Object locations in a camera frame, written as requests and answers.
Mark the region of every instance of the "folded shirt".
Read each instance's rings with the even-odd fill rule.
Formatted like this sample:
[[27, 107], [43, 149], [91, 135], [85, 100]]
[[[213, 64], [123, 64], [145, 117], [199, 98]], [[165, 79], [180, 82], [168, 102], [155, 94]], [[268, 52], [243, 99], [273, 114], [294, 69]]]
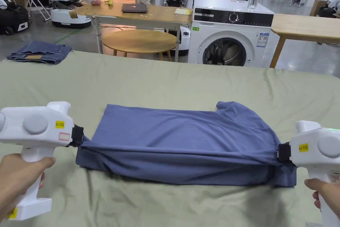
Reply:
[[67, 45], [55, 45], [41, 41], [32, 41], [28, 45], [13, 52], [7, 58], [20, 62], [38, 62], [57, 65], [72, 50]]
[[218, 102], [217, 111], [107, 105], [76, 164], [171, 184], [295, 186], [296, 167], [277, 160], [280, 141], [252, 110]]

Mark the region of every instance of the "energy label sticker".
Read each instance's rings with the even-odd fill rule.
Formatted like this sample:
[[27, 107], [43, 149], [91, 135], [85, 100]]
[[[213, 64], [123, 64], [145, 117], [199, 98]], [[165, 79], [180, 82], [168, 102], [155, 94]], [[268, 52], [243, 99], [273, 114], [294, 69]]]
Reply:
[[260, 33], [257, 41], [257, 47], [266, 47], [268, 41], [269, 33]]

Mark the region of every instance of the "laptop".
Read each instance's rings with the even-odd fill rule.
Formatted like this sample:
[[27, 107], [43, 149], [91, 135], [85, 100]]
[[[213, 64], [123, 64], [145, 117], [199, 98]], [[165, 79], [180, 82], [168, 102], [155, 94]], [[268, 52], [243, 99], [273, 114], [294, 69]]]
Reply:
[[147, 13], [146, 4], [123, 4], [123, 13]]

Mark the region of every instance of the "control panel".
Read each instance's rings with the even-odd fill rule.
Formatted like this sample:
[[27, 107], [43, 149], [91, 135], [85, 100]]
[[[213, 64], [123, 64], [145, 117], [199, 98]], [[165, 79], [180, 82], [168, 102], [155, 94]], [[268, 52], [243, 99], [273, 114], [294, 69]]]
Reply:
[[202, 22], [271, 27], [273, 14], [243, 13], [196, 8], [194, 20]]

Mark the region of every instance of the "wooden table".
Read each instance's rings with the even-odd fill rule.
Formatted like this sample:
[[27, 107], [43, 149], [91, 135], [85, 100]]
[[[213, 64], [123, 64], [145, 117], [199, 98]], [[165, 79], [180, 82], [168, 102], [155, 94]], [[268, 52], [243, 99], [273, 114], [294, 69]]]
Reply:
[[159, 54], [159, 59], [163, 60], [163, 53], [168, 53], [171, 61], [170, 50], [176, 47], [176, 37], [172, 34], [145, 29], [130, 29], [113, 32], [103, 38], [103, 44], [117, 51], [133, 54]]
[[286, 39], [339, 44], [340, 30], [337, 28], [340, 28], [340, 19], [275, 14], [272, 31], [280, 39], [270, 67], [276, 67]]
[[91, 6], [89, 4], [70, 11], [72, 18], [77, 15], [90, 17], [97, 30], [98, 52], [103, 53], [101, 41], [100, 23], [136, 26], [137, 28], [147, 29], [169, 29], [177, 31], [175, 61], [178, 61], [178, 50], [180, 45], [181, 24], [191, 25], [191, 15], [177, 15], [177, 7], [148, 5], [148, 13], [123, 13], [122, 3], [115, 2], [113, 6], [102, 4], [100, 6]]

